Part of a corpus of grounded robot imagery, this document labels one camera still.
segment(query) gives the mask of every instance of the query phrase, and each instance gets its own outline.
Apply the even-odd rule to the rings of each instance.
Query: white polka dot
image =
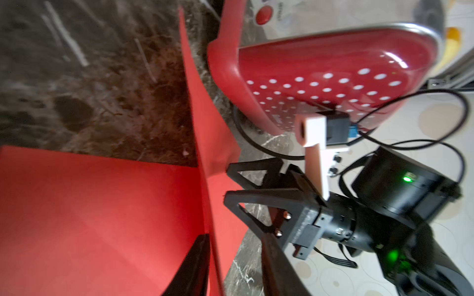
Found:
[[[370,69],[369,68],[363,68],[363,69],[360,69],[359,71],[357,71],[357,73],[361,74],[361,75],[366,75],[370,72]]]
[[[374,79],[377,79],[377,80],[380,80],[380,79],[384,79],[385,77],[387,77],[387,74],[377,74],[374,76]]]

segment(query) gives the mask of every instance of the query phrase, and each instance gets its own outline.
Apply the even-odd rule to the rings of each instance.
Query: red button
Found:
[[[259,25],[264,25],[268,23],[268,21],[272,18],[272,15],[273,15],[273,8],[268,5],[263,6],[257,12],[257,15],[255,16],[255,21]]]

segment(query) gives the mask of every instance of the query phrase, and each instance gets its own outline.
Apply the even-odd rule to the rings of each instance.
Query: black bracket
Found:
[[[297,166],[290,165],[286,173],[280,173],[282,165],[283,161],[278,158],[230,164],[228,176],[247,190],[228,191],[224,205],[259,239],[272,233],[280,248],[293,243],[296,247],[294,257],[304,260],[332,219],[332,211],[325,207],[320,195]],[[266,170],[261,186],[239,173],[248,170]],[[273,224],[267,226],[260,222],[242,203],[268,206],[275,213]]]

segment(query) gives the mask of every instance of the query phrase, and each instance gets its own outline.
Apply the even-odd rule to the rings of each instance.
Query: green led light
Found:
[[[398,250],[392,250],[387,254],[387,260],[389,262],[395,262],[398,259]]]

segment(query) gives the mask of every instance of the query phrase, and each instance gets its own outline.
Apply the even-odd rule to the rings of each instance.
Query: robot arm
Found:
[[[345,186],[345,172],[340,184],[347,196],[329,192],[326,172],[330,162],[326,158],[332,161],[335,151],[345,148],[328,149],[325,137],[305,137],[314,134],[315,126],[325,133],[327,126],[321,118],[324,121],[320,115],[298,116],[301,129],[296,129],[300,130],[297,139],[306,146],[307,174],[294,165],[280,173],[283,162],[276,158],[230,164],[228,175],[247,190],[227,192],[224,204],[267,245],[284,250],[293,244],[296,258],[305,260],[319,239],[328,239],[344,245],[352,256],[362,251],[376,253],[384,277],[401,296],[474,295],[467,279],[434,241],[428,225],[449,202],[460,197],[458,183],[396,151],[379,147],[352,166],[364,166],[352,184],[357,197]],[[319,123],[309,133],[317,122],[311,122],[313,119]],[[244,170],[266,170],[262,185],[238,173]],[[269,206],[273,225],[263,225],[239,203]],[[264,269],[275,266],[267,255],[262,250]],[[265,291],[267,295],[285,295]]]

